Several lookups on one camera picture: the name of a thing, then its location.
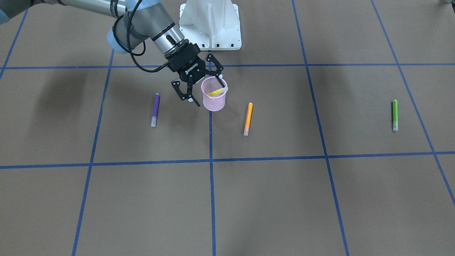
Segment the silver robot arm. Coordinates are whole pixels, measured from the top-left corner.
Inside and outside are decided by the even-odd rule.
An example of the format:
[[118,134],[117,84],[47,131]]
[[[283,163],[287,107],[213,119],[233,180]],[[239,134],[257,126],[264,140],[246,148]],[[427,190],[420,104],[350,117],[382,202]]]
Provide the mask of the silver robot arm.
[[[90,15],[101,15],[113,22],[107,31],[107,42],[112,50],[130,56],[133,64],[147,73],[157,73],[169,68],[178,78],[172,82],[175,88],[185,82],[189,89],[211,76],[221,82],[223,66],[212,55],[199,57],[200,47],[192,43],[177,28],[176,23],[160,0],[2,0],[1,24],[7,23],[19,14],[39,5],[57,5],[86,11]],[[165,63],[150,69],[139,64],[136,53],[151,41],[163,54]]]

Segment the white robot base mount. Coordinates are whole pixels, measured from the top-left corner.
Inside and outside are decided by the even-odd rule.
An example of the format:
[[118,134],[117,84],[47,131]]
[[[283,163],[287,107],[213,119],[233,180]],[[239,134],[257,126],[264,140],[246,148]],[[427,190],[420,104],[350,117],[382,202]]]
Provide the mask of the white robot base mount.
[[181,32],[201,50],[242,48],[239,7],[231,0],[187,0],[179,10]]

